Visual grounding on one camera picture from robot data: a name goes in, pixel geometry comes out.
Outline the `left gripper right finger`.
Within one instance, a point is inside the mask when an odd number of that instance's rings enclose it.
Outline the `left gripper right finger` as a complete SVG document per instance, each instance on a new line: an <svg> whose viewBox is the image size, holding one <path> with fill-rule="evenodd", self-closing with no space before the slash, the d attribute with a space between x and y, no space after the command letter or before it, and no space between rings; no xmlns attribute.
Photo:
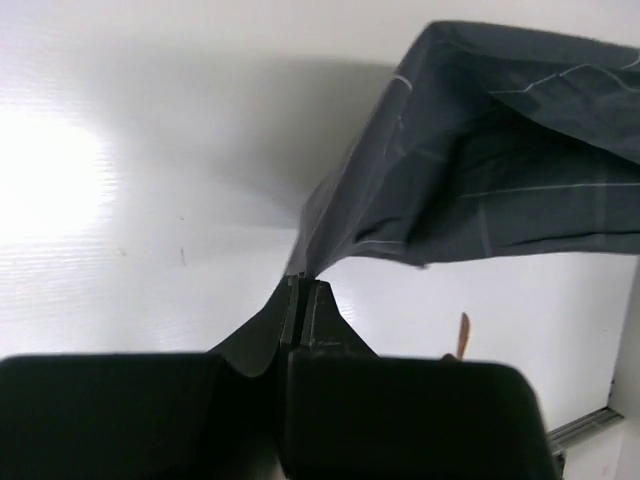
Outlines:
<svg viewBox="0 0 640 480"><path fill-rule="evenodd" d="M284 367L291 479L557 479L536 395L496 363L383 357L302 281Z"/></svg>

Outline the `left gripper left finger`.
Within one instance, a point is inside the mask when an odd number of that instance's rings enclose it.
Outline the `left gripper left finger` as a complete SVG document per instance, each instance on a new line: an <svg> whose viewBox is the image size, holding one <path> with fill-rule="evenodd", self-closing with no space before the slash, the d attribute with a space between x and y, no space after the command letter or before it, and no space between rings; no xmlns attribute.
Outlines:
<svg viewBox="0 0 640 480"><path fill-rule="evenodd" d="M2 477L278 477L271 369L297 288L282 280L256 315L206 352L4 360Z"/></svg>

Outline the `dark grey checked cloth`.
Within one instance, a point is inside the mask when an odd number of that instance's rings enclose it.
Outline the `dark grey checked cloth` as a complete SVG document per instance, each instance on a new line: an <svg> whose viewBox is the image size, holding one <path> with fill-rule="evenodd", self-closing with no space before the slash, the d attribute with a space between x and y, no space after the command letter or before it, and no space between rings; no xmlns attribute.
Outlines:
<svg viewBox="0 0 640 480"><path fill-rule="evenodd" d="M287 270L638 251L638 49L436 21L305 204Z"/></svg>

